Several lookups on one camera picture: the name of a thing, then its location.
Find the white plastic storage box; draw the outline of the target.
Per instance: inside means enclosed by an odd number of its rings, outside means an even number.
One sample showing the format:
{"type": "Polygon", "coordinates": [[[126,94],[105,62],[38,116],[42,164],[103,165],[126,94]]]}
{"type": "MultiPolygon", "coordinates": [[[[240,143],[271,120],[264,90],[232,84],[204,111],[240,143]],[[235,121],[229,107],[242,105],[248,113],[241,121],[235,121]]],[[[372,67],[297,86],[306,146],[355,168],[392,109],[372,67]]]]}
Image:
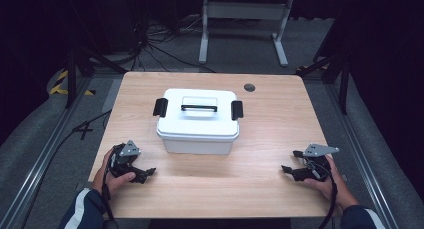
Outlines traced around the white plastic storage box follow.
{"type": "Polygon", "coordinates": [[[163,138],[169,153],[228,155],[234,139],[163,138]]]}

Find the white box lid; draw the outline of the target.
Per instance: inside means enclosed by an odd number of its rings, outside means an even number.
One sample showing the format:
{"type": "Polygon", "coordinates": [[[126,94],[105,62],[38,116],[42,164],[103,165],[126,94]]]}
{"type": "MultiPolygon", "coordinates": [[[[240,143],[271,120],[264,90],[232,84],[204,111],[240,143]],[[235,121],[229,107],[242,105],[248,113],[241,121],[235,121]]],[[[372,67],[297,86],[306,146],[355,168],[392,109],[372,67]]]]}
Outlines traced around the white box lid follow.
{"type": "Polygon", "coordinates": [[[171,88],[161,98],[168,100],[166,116],[158,116],[157,122],[162,138],[235,140],[239,135],[239,122],[231,118],[231,102],[238,100],[232,91],[171,88]],[[181,111],[183,104],[212,105],[218,110],[181,111]]]}

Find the white metal desk frame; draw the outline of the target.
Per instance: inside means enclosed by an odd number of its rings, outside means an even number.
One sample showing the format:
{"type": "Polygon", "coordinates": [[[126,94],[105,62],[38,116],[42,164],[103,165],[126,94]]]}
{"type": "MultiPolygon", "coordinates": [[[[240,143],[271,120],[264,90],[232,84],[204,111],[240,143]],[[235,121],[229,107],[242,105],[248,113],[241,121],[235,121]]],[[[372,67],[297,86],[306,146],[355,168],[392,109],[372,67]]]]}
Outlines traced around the white metal desk frame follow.
{"type": "Polygon", "coordinates": [[[271,35],[274,48],[282,67],[288,66],[282,37],[289,19],[293,0],[287,0],[282,4],[268,3],[242,3],[242,2],[216,2],[203,0],[202,5],[202,36],[198,61],[201,64],[207,62],[208,53],[208,20],[213,19],[252,19],[252,20],[275,20],[279,21],[279,29],[271,35]]]}

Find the black lid handle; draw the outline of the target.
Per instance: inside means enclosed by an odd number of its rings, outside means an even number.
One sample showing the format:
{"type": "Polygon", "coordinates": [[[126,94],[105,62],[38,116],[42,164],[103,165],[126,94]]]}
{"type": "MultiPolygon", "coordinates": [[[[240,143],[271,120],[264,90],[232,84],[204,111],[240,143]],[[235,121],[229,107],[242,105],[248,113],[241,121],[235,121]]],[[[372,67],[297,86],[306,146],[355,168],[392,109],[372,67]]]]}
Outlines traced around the black lid handle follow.
{"type": "Polygon", "coordinates": [[[189,105],[189,104],[183,104],[181,105],[181,111],[187,111],[188,109],[194,109],[194,110],[211,110],[213,112],[217,112],[218,107],[212,106],[212,105],[189,105]]]}

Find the aluminium floor rail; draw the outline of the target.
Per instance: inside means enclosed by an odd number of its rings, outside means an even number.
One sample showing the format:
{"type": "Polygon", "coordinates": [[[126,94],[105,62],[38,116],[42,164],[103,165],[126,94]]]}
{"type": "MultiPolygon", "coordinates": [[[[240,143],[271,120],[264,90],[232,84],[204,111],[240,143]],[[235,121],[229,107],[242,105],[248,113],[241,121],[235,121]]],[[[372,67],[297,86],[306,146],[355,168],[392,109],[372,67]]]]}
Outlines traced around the aluminium floor rail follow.
{"type": "Polygon", "coordinates": [[[352,148],[354,160],[358,166],[358,170],[364,180],[368,194],[370,195],[375,209],[380,216],[386,229],[399,229],[398,223],[390,209],[386,197],[382,191],[380,183],[378,182],[375,173],[372,170],[371,164],[366,158],[365,153],[359,143],[356,133],[347,115],[340,109],[338,103],[338,93],[332,85],[324,86],[327,94],[329,95],[332,106],[336,110],[336,115],[340,121],[343,130],[347,134],[349,144],[352,148]]]}
{"type": "Polygon", "coordinates": [[[30,210],[65,128],[91,80],[79,80],[69,108],[65,96],[50,95],[0,147],[0,229],[18,228],[21,217],[30,210]]]}

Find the yellow black floor tape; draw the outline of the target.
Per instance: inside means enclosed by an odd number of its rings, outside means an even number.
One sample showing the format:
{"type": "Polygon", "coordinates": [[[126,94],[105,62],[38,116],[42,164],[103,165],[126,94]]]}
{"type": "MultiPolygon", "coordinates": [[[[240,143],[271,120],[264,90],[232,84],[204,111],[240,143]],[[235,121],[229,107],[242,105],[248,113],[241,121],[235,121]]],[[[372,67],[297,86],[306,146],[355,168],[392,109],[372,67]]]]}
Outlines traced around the yellow black floor tape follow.
{"type": "Polygon", "coordinates": [[[53,94],[61,94],[61,95],[68,95],[69,90],[67,88],[64,88],[64,82],[68,77],[68,70],[63,69],[57,76],[54,84],[52,85],[52,88],[50,89],[49,93],[51,95],[53,94]]]}

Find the black box latch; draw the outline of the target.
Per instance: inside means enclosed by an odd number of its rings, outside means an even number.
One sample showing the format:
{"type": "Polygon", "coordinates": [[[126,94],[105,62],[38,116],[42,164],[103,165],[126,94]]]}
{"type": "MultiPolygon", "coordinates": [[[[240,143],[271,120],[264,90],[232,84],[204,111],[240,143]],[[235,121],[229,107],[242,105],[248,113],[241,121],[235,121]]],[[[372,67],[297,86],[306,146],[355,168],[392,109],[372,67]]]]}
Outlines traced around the black box latch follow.
{"type": "Polygon", "coordinates": [[[155,102],[153,115],[164,118],[167,113],[168,100],[166,98],[158,98],[155,102]]]}
{"type": "Polygon", "coordinates": [[[234,100],[231,102],[231,118],[233,121],[244,117],[243,102],[234,100]]]}

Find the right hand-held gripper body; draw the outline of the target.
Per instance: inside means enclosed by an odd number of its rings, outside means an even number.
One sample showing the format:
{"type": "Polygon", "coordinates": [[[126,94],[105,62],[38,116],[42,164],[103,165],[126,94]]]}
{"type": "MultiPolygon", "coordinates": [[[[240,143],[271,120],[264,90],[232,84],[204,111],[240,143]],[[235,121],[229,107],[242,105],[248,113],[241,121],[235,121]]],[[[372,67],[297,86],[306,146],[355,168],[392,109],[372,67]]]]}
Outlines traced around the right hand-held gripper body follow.
{"type": "Polygon", "coordinates": [[[340,149],[338,147],[314,143],[310,144],[305,151],[301,153],[301,158],[305,165],[305,172],[301,177],[301,181],[306,178],[311,178],[324,182],[331,171],[326,155],[337,153],[339,151],[340,149]]]}

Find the person's left hand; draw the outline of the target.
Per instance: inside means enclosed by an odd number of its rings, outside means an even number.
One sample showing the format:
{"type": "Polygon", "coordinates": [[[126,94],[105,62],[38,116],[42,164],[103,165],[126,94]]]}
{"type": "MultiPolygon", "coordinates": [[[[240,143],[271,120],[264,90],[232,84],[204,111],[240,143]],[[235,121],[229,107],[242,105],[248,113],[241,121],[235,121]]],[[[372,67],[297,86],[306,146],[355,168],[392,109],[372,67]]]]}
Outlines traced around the person's left hand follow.
{"type": "Polygon", "coordinates": [[[111,153],[112,150],[109,150],[104,155],[102,166],[97,171],[91,188],[93,190],[97,190],[99,193],[102,193],[102,186],[106,185],[109,189],[109,195],[113,197],[123,185],[132,181],[136,174],[134,172],[129,172],[119,177],[114,177],[110,172],[105,173],[111,153]]]}

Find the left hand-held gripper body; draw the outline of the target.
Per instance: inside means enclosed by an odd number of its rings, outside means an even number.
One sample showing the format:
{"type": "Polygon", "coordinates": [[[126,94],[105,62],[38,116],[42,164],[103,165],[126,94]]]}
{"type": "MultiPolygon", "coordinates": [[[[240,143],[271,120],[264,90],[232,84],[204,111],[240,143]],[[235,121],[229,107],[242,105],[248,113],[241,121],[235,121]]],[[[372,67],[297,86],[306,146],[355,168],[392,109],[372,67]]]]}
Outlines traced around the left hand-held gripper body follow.
{"type": "Polygon", "coordinates": [[[139,174],[139,169],[132,166],[132,162],[141,154],[140,149],[132,140],[113,147],[109,160],[109,171],[114,177],[128,172],[139,174]]]}

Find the person's right hand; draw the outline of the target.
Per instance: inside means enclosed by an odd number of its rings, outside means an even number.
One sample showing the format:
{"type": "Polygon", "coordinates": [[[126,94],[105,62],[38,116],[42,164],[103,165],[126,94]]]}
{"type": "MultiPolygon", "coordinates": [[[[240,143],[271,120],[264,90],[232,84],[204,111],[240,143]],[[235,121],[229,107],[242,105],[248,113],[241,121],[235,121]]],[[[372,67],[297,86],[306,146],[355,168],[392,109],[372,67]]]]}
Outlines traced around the person's right hand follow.
{"type": "MultiPolygon", "coordinates": [[[[358,205],[359,204],[358,200],[354,197],[354,195],[348,189],[346,183],[344,182],[341,174],[339,173],[334,163],[333,158],[330,156],[327,156],[326,159],[329,162],[329,165],[331,168],[332,177],[334,179],[333,182],[337,186],[337,195],[336,195],[335,204],[342,210],[345,210],[348,207],[353,205],[358,205]]],[[[317,181],[310,178],[307,178],[303,181],[303,183],[307,187],[318,190],[327,199],[332,198],[333,182],[331,181],[330,178],[327,178],[324,182],[317,181]]]]}

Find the black tripod stand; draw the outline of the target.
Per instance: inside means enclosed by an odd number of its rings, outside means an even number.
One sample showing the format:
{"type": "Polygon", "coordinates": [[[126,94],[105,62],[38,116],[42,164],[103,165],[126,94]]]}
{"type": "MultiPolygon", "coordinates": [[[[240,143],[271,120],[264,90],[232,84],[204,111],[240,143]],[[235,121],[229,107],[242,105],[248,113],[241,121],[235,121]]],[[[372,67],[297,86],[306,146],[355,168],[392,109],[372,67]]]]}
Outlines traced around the black tripod stand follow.
{"type": "Polygon", "coordinates": [[[73,102],[77,99],[77,71],[80,71],[83,77],[92,77],[94,74],[94,67],[91,58],[96,59],[106,67],[111,68],[119,74],[125,74],[126,70],[118,64],[112,62],[101,54],[98,54],[87,47],[75,46],[73,47],[67,59],[66,69],[68,71],[68,96],[66,108],[70,108],[73,102]]]}
{"type": "Polygon", "coordinates": [[[347,92],[349,83],[349,69],[350,64],[348,61],[347,53],[339,53],[323,59],[318,60],[309,66],[299,67],[295,74],[300,77],[304,77],[324,66],[327,67],[324,74],[321,76],[321,81],[324,84],[333,84],[337,78],[340,78],[339,94],[338,94],[338,105],[341,112],[347,114],[347,92]]]}

